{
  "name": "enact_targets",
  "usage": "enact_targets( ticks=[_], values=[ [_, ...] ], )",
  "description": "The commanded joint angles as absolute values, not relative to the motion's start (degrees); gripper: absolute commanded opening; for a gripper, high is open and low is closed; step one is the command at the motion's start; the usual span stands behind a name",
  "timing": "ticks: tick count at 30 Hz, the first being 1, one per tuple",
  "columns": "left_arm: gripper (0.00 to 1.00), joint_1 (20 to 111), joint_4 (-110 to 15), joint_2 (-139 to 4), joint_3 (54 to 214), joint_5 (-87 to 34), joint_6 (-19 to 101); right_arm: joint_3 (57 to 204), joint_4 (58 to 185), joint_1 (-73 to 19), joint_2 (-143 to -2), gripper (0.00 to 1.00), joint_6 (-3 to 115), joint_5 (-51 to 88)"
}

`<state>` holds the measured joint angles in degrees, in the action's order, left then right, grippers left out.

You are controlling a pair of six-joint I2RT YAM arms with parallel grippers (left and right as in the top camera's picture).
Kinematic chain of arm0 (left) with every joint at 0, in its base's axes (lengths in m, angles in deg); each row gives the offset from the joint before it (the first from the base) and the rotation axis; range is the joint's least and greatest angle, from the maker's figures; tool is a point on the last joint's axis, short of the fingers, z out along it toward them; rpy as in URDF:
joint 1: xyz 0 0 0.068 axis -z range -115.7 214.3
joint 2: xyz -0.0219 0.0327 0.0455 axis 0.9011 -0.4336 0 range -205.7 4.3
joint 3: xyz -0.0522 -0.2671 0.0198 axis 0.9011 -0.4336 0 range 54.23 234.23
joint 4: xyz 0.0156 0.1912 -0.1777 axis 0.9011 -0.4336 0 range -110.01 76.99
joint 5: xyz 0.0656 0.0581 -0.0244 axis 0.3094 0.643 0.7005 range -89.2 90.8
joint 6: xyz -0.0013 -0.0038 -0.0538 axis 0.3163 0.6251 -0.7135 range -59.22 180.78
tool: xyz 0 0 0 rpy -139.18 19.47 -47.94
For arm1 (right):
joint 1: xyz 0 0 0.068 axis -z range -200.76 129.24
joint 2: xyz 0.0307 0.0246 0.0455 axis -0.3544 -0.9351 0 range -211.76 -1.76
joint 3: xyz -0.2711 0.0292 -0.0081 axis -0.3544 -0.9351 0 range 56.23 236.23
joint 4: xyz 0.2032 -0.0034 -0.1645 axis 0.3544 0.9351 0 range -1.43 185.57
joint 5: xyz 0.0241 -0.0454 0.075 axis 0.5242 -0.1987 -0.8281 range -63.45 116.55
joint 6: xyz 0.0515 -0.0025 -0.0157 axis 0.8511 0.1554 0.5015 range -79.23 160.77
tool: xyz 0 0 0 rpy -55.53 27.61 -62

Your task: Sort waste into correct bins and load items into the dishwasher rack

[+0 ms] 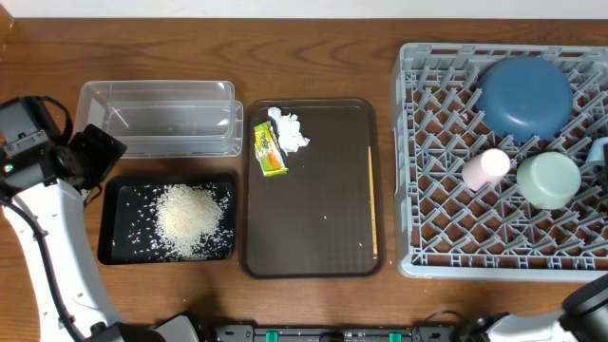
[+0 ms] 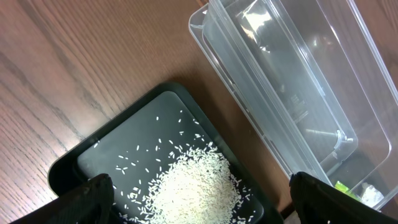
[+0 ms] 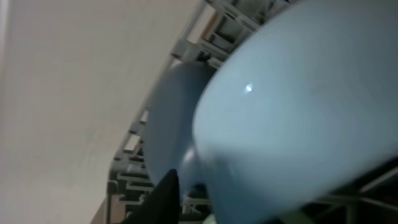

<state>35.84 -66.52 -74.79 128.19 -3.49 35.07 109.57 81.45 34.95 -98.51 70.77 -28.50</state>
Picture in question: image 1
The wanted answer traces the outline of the green yellow snack wrapper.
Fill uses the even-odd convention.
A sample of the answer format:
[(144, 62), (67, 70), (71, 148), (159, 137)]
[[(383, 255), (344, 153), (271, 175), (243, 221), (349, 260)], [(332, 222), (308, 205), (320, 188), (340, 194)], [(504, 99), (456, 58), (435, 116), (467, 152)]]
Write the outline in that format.
[(270, 122), (254, 127), (255, 155), (264, 177), (287, 174), (289, 169), (282, 159), (274, 129)]

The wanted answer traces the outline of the white tissue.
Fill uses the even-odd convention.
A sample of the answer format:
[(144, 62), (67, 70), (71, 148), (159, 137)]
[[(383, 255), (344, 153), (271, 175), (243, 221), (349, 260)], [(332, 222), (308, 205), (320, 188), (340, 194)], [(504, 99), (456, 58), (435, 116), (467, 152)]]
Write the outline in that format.
[(274, 106), (268, 109), (268, 116), (275, 121), (278, 144), (286, 155), (295, 153), (300, 147), (309, 144), (310, 139), (300, 132), (301, 123), (297, 115), (292, 113), (283, 115), (281, 109)]

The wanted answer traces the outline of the wooden chopstick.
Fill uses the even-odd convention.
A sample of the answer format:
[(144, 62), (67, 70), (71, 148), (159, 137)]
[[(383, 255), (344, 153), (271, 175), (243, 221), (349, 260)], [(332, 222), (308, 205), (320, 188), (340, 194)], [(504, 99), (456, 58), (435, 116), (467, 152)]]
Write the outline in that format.
[(368, 167), (369, 167), (369, 185), (370, 185), (370, 222), (371, 222), (371, 237), (372, 237), (372, 253), (373, 257), (378, 256), (378, 240), (377, 240), (377, 223), (376, 223), (376, 208), (375, 208), (375, 193), (374, 193), (374, 176), (371, 146), (368, 147)]

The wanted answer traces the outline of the pink white cup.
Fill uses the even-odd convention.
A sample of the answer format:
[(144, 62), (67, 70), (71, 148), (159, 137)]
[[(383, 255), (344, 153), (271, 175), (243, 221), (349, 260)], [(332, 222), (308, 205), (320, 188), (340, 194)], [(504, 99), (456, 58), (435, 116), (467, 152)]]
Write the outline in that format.
[(469, 189), (477, 191), (487, 184), (498, 184), (509, 169), (508, 155), (501, 149), (491, 148), (464, 164), (462, 178)]

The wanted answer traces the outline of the dark blue plate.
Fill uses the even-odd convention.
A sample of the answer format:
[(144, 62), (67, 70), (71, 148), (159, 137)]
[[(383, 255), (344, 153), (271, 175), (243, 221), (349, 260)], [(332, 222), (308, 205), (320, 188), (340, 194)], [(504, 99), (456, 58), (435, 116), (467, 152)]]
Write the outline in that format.
[(573, 91), (564, 73), (538, 57), (505, 59), (481, 78), (476, 109), (495, 134), (517, 143), (534, 136), (548, 140), (567, 124)]

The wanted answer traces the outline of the mint green bowl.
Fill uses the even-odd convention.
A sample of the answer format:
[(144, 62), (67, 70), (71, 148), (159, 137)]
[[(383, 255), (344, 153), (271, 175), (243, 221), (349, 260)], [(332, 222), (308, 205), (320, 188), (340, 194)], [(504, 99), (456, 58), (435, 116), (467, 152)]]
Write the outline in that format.
[(543, 152), (525, 159), (516, 181), (522, 196), (532, 205), (555, 210), (564, 207), (579, 191), (579, 167), (558, 152)]

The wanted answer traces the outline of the light blue saucer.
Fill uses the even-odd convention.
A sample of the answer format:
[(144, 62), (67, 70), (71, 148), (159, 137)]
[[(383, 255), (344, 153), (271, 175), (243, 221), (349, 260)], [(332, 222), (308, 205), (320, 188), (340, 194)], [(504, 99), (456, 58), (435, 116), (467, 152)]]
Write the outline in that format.
[(593, 141), (589, 153), (586, 158), (586, 163), (593, 165), (605, 166), (607, 164), (607, 145), (608, 138), (598, 138)]

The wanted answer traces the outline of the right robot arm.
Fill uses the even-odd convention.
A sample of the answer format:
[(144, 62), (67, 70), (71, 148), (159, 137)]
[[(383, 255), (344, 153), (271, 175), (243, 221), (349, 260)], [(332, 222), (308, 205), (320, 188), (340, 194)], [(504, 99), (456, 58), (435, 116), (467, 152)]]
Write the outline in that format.
[(535, 316), (499, 313), (458, 329), (462, 342), (607, 342), (607, 276), (577, 289), (559, 312)]

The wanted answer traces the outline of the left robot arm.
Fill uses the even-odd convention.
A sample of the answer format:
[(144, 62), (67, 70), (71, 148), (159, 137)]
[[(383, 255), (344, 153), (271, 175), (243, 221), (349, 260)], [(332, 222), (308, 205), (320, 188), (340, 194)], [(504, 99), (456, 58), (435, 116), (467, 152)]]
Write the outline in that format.
[(44, 341), (201, 341), (200, 325), (179, 313), (156, 326), (124, 321), (99, 274), (85, 209), (126, 150), (90, 124), (75, 132), (53, 120), (49, 96), (1, 105), (1, 208), (18, 236)]

